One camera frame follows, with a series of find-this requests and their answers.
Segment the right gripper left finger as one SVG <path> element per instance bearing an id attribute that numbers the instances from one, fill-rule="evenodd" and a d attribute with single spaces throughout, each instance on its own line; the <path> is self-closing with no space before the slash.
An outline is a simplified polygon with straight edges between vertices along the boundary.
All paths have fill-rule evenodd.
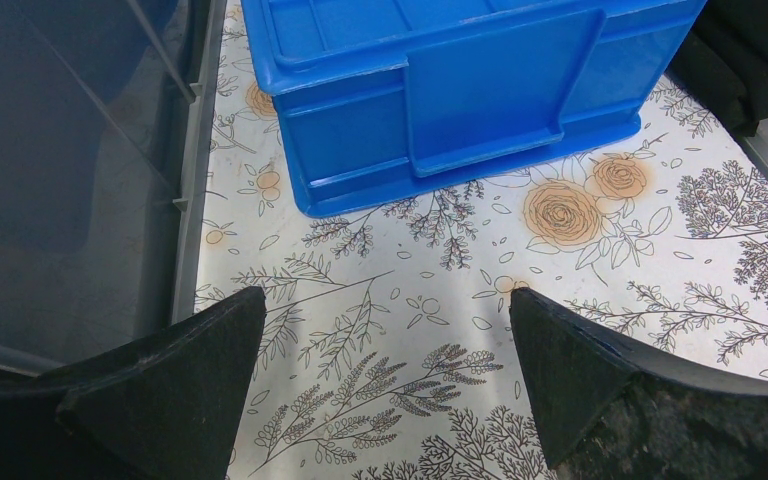
<path id="1" fill-rule="evenodd" d="M 221 479 L 266 318 L 247 287 L 34 378 L 0 382 L 0 479 Z"/>

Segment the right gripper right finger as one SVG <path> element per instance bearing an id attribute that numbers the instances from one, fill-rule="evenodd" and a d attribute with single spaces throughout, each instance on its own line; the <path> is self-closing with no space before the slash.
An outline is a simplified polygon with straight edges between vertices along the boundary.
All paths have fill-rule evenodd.
<path id="1" fill-rule="evenodd" d="M 529 288 L 509 309 L 531 412 L 561 479 L 768 479 L 768 381 L 658 350 Z"/>

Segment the large grey plastic crate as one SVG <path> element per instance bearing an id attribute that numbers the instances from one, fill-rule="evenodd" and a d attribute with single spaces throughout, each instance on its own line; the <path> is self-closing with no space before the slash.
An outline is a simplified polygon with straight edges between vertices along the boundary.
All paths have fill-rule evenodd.
<path id="1" fill-rule="evenodd" d="M 190 316 L 222 1 L 0 1 L 0 370 Z"/>

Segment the blue plastic divided crate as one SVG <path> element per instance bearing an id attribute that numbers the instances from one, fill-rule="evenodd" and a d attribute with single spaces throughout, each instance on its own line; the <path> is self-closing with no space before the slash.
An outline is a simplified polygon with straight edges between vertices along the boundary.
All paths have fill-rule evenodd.
<path id="1" fill-rule="evenodd" d="M 295 204 L 313 218 L 635 135 L 702 9 L 670 0 L 242 5 Z"/>

